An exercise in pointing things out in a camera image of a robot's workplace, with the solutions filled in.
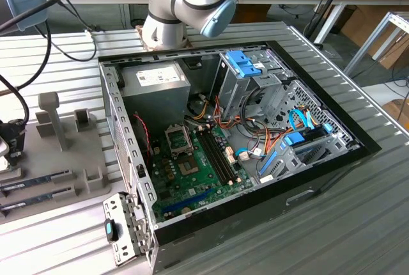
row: aluminum workbench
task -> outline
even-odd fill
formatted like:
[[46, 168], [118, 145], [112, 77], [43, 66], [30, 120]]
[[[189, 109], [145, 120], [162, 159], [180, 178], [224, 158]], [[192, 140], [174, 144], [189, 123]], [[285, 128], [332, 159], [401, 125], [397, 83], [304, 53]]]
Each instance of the aluminum workbench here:
[[[94, 36], [99, 55], [143, 49], [131, 30]], [[216, 39], [190, 29], [189, 38], [193, 45], [278, 41], [383, 150], [325, 194], [161, 274], [407, 274], [409, 134], [284, 23], [236, 24]], [[54, 35], [53, 41], [82, 58], [93, 50], [83, 33]], [[40, 36], [4, 37], [0, 49], [0, 73], [18, 84], [38, 68], [45, 40]], [[97, 60], [73, 62], [53, 49], [44, 73], [22, 90], [31, 116], [39, 110], [36, 95], [45, 91], [59, 93], [60, 115], [87, 107], [97, 116], [112, 191], [0, 225], [1, 274], [147, 274], [143, 259], [116, 269], [105, 238], [101, 202], [124, 186], [104, 116]], [[23, 115], [12, 95], [1, 97], [0, 107], [2, 120]]]

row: motherboard chip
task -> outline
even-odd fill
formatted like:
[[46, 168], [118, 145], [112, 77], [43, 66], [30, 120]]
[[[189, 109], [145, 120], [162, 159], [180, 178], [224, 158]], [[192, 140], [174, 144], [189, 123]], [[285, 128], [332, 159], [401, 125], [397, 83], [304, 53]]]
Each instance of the motherboard chip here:
[[182, 175], [189, 175], [199, 171], [199, 166], [192, 155], [177, 160]]
[[160, 192], [159, 197], [161, 200], [166, 200], [171, 197], [171, 193], [169, 191]]

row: yellow wire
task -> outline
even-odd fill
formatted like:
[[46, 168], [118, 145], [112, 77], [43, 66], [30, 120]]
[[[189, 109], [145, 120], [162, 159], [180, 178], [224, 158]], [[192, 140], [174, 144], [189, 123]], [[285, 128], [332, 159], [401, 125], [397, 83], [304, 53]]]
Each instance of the yellow wire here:
[[197, 115], [196, 117], [193, 117], [194, 120], [200, 120], [205, 115], [207, 105], [208, 105], [208, 102], [206, 101], [204, 103], [204, 107], [203, 107], [203, 110], [201, 111], [201, 113], [199, 115]]

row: blue connector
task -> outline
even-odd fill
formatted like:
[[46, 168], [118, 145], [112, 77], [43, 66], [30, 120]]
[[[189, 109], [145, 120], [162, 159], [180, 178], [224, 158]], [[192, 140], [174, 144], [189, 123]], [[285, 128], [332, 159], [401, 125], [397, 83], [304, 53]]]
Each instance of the blue connector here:
[[254, 67], [250, 58], [245, 56], [241, 50], [229, 51], [226, 53], [226, 57], [243, 78], [254, 77], [255, 75], [261, 75], [262, 73], [260, 69]]
[[305, 139], [302, 137], [301, 133], [294, 132], [287, 134], [284, 138], [284, 141], [287, 143], [288, 146], [293, 146], [294, 144], [304, 142]]
[[332, 126], [329, 123], [324, 123], [324, 129], [325, 131], [327, 131], [328, 133], [332, 133], [332, 130], [334, 128], [332, 128]]

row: black cable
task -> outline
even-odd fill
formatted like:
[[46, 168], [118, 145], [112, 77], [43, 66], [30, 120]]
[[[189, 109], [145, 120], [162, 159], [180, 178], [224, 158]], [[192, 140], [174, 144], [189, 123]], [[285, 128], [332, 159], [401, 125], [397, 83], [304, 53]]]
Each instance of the black cable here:
[[406, 104], [406, 101], [408, 100], [408, 97], [409, 97], [409, 91], [406, 94], [405, 99], [403, 99], [403, 103], [402, 103], [402, 106], [401, 106], [401, 111], [399, 112], [399, 115], [397, 116], [397, 120], [396, 120], [397, 122], [399, 121], [399, 119], [400, 119], [400, 117], [402, 115], [402, 112], [403, 112], [403, 109], [405, 108], [405, 104]]
[[[37, 30], [37, 32], [39, 32], [39, 33], [41, 34], [42, 37], [46, 38], [46, 36], [44, 35], [44, 33], [42, 33], [42, 31], [41, 31], [40, 29], [36, 28], [36, 30]], [[94, 51], [93, 51], [92, 55], [91, 55], [89, 58], [86, 58], [86, 59], [75, 58], [75, 57], [69, 55], [68, 53], [66, 53], [66, 52], [65, 52], [63, 49], [61, 49], [60, 47], [58, 47], [55, 43], [51, 42], [51, 44], [52, 44], [59, 52], [61, 52], [64, 56], [66, 56], [66, 57], [69, 58], [69, 59], [72, 59], [73, 61], [77, 61], [77, 62], [88, 62], [88, 61], [91, 61], [91, 60], [95, 57], [95, 55], [96, 55], [96, 42], [95, 42], [95, 40], [92, 38], [92, 35], [91, 35], [91, 39], [92, 39], [92, 42], [93, 42], [93, 44], [94, 44]]]
[[77, 17], [77, 19], [79, 20], [79, 22], [85, 27], [87, 28], [89, 31], [103, 31], [103, 29], [101, 29], [100, 27], [96, 26], [96, 25], [89, 25], [87, 24], [84, 19], [82, 19], [82, 17], [79, 15], [77, 9], [75, 8], [75, 6], [71, 3], [70, 0], [65, 0], [71, 7], [72, 10], [69, 9], [64, 3], [59, 2], [58, 5], [60, 5], [61, 7], [65, 8], [67, 11], [69, 11], [73, 16]]
[[279, 8], [282, 9], [284, 12], [286, 12], [286, 13], [288, 13], [288, 14], [290, 14], [290, 15], [295, 16], [296, 19], [298, 18], [298, 16], [302, 16], [302, 15], [308, 14], [309, 12], [311, 12], [311, 11], [314, 9], [314, 8], [311, 8], [310, 10], [308, 10], [308, 11], [306, 11], [306, 12], [304, 12], [304, 13], [291, 13], [291, 12], [289, 12], [289, 11], [286, 10], [286, 7], [285, 7], [284, 5], [285, 5], [285, 4], [279, 4]]
[[393, 83], [394, 83], [396, 86], [399, 86], [400, 88], [409, 85], [409, 78], [406, 78], [406, 82], [405, 82], [404, 85], [399, 85], [398, 83], [396, 83], [396, 80], [395, 80], [395, 68], [396, 68], [396, 65], [399, 63], [399, 60], [402, 58], [403, 53], [407, 50], [407, 48], [409, 48], [409, 44], [405, 47], [405, 49], [403, 49], [402, 54], [400, 55], [400, 57], [398, 57], [398, 59], [395, 61], [394, 65], [392, 66], [392, 78], [391, 78], [391, 81], [393, 81]]
[[[321, 4], [322, 4], [322, 1], [323, 0], [320, 0], [320, 2], [318, 3], [318, 6], [317, 6], [318, 13], [320, 12], [320, 7], [321, 7]], [[314, 15], [311, 17], [311, 20], [309, 21], [309, 23], [305, 26], [304, 30], [302, 31], [302, 34], [304, 36], [305, 36], [305, 30], [313, 23], [315, 15], [317, 15], [318, 13], [316, 11], [314, 11]]]
[[307, 34], [305, 35], [306, 38], [310, 39], [315, 31], [315, 29], [318, 27], [318, 25], [321, 22], [321, 19], [324, 17], [324, 14], [327, 12], [329, 9], [330, 5], [332, 4], [333, 0], [327, 0], [325, 3], [323, 9], [320, 11], [320, 14], [318, 15], [318, 20], [314, 23], [311, 24], [309, 29], [307, 30]]
[[123, 23], [126, 29], [127, 28], [127, 14], [125, 12], [125, 4], [122, 4], [122, 11], [123, 11]]
[[122, 9], [121, 9], [121, 5], [120, 5], [120, 4], [118, 4], [118, 7], [120, 8], [120, 16], [121, 16], [121, 25], [122, 25], [122, 29], [124, 29], [124, 30], [125, 30], [125, 25], [124, 25], [124, 23], [123, 23], [123, 19], [122, 19]]
[[[241, 108], [240, 113], [239, 113], [239, 115], [240, 115], [240, 123], [243, 125], [244, 129], [247, 130], [247, 131], [250, 132], [250, 133], [255, 133], [255, 132], [261, 130], [261, 129], [258, 128], [258, 127], [254, 127], [254, 126], [252, 127], [252, 126], [250, 126], [249, 124], [247, 124], [247, 119], [246, 119], [246, 117], [245, 117], [245, 108], [246, 108], [246, 106], [247, 106], [247, 104], [248, 104], [250, 98], [251, 98], [257, 91], [260, 91], [260, 92], [261, 92], [262, 90], [260, 89], [260, 87], [257, 86], [257, 87], [255, 87], [255, 88], [244, 98], [243, 104], [242, 104], [242, 108]], [[267, 128], [267, 129], [268, 129], [268, 131], [274, 132], [274, 133], [281, 133], [281, 132], [284, 132], [284, 131], [285, 131], [285, 130], [282, 130], [282, 129], [280, 129], [280, 128]]]
[[384, 82], [384, 85], [388, 88], [388, 89], [390, 89], [391, 91], [393, 91], [396, 95], [398, 95], [398, 96], [400, 96], [400, 97], [402, 97], [402, 98], [404, 98], [405, 96], [403, 96], [402, 94], [399, 94], [397, 91], [395, 91], [395, 90], [393, 90], [392, 88], [390, 88], [390, 86], [388, 85], [388, 84], [386, 84], [387, 82]]
[[22, 95], [15, 89], [14, 86], [12, 86], [2, 75], [0, 75], [0, 81], [10, 90], [12, 93], [17, 97], [17, 99], [20, 101], [23, 110], [24, 110], [24, 119], [20, 122], [22, 126], [27, 125], [28, 119], [30, 118], [30, 111], [27, 106], [27, 102], [24, 100]]
[[61, 0], [47, 0], [43, 4], [36, 6], [35, 8], [32, 8], [28, 11], [25, 11], [21, 13], [20, 15], [17, 15], [16, 17], [10, 19], [9, 21], [5, 22], [4, 24], [0, 25], [0, 33], [11, 28], [12, 26], [18, 24], [19, 22], [23, 21], [24, 19], [27, 19], [28, 17], [37, 14], [38, 12], [45, 10], [46, 8], [49, 8], [50, 6], [56, 4], [58, 1]]
[[[38, 76], [43, 72], [46, 64], [49, 61], [50, 53], [51, 53], [51, 32], [50, 32], [50, 27], [49, 27], [48, 22], [45, 21], [44, 24], [45, 24], [45, 28], [47, 30], [47, 37], [46, 37], [46, 39], [47, 39], [47, 50], [45, 51], [43, 62], [41, 63], [38, 70], [35, 72], [35, 74], [30, 79], [28, 79], [25, 83], [15, 87], [15, 89], [18, 90], [18, 91], [21, 90], [22, 88], [25, 88], [26, 86], [29, 86], [31, 83], [33, 83], [34, 80], [36, 80], [38, 78]], [[11, 94], [11, 93], [12, 93], [12, 91], [10, 91], [10, 90], [3, 90], [3, 91], [0, 91], [0, 96], [8, 95], [8, 94]]]
[[401, 43], [398, 47], [396, 47], [393, 51], [387, 51], [384, 54], [382, 54], [382, 56], [380, 56], [378, 59], [376, 59], [375, 61], [373, 61], [372, 64], [370, 64], [367, 68], [361, 70], [359, 73], [353, 75], [351, 77], [351, 79], [354, 79], [356, 77], [358, 77], [359, 75], [363, 74], [364, 72], [366, 72], [367, 70], [371, 69], [373, 67], [373, 65], [375, 65], [377, 62], [379, 62], [381, 59], [387, 58], [388, 56], [390, 56], [392, 53], [396, 52], [399, 48], [401, 48], [404, 44], [406, 44], [409, 41], [409, 39], [405, 40], [403, 43]]

